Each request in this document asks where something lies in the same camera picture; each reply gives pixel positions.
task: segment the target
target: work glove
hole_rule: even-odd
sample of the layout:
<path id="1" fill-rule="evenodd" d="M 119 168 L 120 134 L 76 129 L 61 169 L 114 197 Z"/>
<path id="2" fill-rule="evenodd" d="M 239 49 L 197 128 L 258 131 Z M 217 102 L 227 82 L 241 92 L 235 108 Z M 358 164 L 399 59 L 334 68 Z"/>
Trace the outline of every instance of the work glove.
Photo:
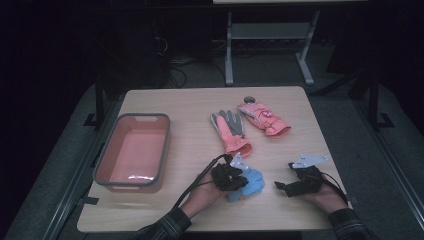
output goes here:
<path id="1" fill-rule="evenodd" d="M 243 112 L 253 125 L 265 130 L 265 135 L 269 138 L 282 138 L 290 130 L 290 126 L 280 117 L 276 116 L 271 109 L 263 103 L 256 103 L 254 98 L 245 98 L 245 104 L 240 104 L 237 109 Z"/>
<path id="2" fill-rule="evenodd" d="M 211 121 L 224 143 L 227 154 L 235 156 L 237 152 L 240 152 L 241 156 L 246 157 L 252 152 L 252 144 L 244 138 L 240 114 L 221 110 L 218 116 L 211 115 Z"/>
<path id="3" fill-rule="evenodd" d="M 228 201 L 230 202 L 243 200 L 249 196 L 259 194 L 262 192 L 262 188 L 265 186 L 262 173 L 256 169 L 249 168 L 240 174 L 240 176 L 245 177 L 249 183 L 246 186 L 231 192 L 227 196 Z"/>

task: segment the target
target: pink glove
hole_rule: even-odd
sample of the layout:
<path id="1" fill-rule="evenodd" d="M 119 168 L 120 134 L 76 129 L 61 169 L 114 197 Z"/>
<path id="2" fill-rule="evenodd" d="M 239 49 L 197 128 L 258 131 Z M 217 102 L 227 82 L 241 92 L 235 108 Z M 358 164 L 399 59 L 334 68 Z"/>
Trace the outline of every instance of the pink glove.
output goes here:
<path id="1" fill-rule="evenodd" d="M 240 114 L 219 111 L 219 116 L 211 115 L 211 121 L 225 147 L 225 153 L 235 156 L 240 152 L 246 157 L 252 152 L 252 144 L 244 138 L 244 127 Z"/>
<path id="2" fill-rule="evenodd" d="M 287 135 L 291 127 L 280 117 L 276 116 L 271 109 L 262 103 L 255 103 L 252 97 L 246 97 L 245 102 L 245 104 L 238 105 L 237 109 L 243 112 L 247 120 L 253 125 L 259 129 L 265 129 L 267 137 L 282 138 Z"/>

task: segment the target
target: dark sleeve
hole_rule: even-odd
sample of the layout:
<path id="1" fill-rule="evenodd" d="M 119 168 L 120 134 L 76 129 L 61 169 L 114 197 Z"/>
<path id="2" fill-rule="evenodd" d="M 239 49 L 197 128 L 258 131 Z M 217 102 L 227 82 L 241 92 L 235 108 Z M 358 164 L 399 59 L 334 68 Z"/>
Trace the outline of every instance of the dark sleeve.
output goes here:
<path id="1" fill-rule="evenodd" d="M 337 240 L 379 240 L 359 219 L 356 212 L 346 208 L 329 215 Z"/>
<path id="2" fill-rule="evenodd" d="M 152 225 L 138 230 L 129 240 L 178 239 L 191 226 L 191 221 L 180 208 L 174 208 Z"/>

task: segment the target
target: pink tray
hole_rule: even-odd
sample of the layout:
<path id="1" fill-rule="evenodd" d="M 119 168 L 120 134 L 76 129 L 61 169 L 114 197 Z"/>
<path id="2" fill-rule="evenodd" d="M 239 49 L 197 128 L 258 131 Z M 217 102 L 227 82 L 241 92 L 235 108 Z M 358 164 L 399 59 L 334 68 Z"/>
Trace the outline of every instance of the pink tray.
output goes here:
<path id="1" fill-rule="evenodd" d="M 169 139 L 166 114 L 121 115 L 94 170 L 94 181 L 110 191 L 159 191 Z"/>

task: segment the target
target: person's left hand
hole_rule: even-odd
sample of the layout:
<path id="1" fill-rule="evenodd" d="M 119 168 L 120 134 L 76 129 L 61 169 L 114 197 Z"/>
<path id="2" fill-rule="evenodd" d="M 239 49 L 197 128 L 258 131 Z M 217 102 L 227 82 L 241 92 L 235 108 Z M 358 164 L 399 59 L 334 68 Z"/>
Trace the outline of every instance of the person's left hand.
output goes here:
<path id="1" fill-rule="evenodd" d="M 208 172 L 202 180 L 200 180 L 199 184 L 201 185 L 190 192 L 187 200 L 181 206 L 181 210 L 183 210 L 189 218 L 192 218 L 203 210 L 208 209 L 218 199 L 230 193 L 221 191 L 215 186 L 210 172 Z"/>

